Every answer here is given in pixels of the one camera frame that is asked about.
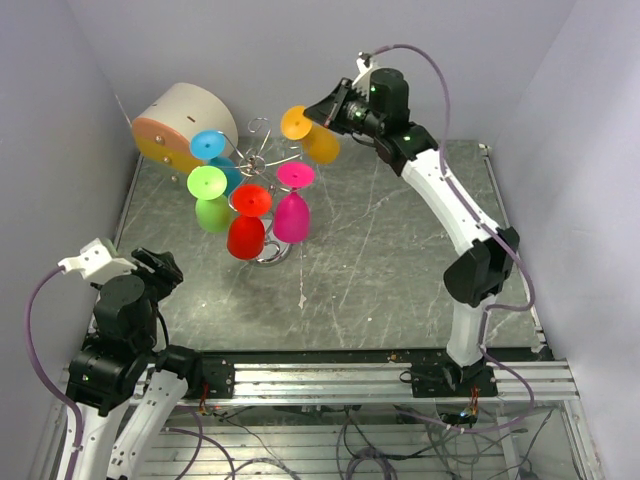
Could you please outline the orange plastic wine glass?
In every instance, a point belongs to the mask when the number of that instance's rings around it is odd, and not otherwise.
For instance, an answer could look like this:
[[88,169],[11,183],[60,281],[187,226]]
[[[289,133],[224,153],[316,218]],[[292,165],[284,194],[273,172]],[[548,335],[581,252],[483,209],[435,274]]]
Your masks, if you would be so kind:
[[302,105],[288,109],[281,118],[283,136],[301,144],[303,151],[318,164],[330,164],[340,153],[340,143],[328,129],[317,125],[304,115]]

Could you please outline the red plastic wine glass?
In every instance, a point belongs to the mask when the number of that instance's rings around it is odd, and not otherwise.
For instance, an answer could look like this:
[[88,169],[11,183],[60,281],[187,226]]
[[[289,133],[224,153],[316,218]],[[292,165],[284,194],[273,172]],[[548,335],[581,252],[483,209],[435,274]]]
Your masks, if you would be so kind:
[[227,237],[227,249],[235,258],[252,260],[264,248],[266,230],[261,217],[272,207],[272,197],[259,185],[239,186],[231,195],[238,216],[232,221]]

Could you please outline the pink plastic wine glass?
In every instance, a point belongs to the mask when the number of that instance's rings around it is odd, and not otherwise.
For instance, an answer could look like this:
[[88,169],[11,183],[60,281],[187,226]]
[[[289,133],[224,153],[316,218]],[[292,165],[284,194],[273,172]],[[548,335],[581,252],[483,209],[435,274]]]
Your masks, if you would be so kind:
[[311,212],[299,191],[313,183],[315,172],[305,163],[290,162],[278,169],[277,179],[289,187],[290,192],[276,207],[273,233],[282,242],[301,243],[310,233]]

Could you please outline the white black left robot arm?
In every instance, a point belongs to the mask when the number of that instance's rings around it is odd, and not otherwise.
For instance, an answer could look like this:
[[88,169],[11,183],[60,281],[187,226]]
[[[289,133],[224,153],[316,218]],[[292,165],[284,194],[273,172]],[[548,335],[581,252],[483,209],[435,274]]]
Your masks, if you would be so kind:
[[59,270],[77,272],[99,292],[95,328],[68,367],[67,426],[60,479],[134,479],[151,443],[184,397],[229,399],[235,373],[217,358],[166,344],[159,310],[183,281],[169,252],[144,248],[122,257],[96,239]]

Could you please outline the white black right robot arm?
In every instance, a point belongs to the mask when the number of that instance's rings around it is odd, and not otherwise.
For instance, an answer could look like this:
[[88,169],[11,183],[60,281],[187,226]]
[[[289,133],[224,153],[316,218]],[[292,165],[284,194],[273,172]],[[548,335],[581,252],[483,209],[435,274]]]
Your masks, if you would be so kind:
[[465,394],[486,367],[488,319],[511,275],[519,234],[501,228],[478,206],[442,159],[443,147],[411,120],[409,85],[400,71],[375,68],[355,80],[344,78],[303,114],[333,133],[370,138],[377,156],[420,195],[447,232],[457,254],[443,274],[453,322],[446,360],[435,377],[448,393]]

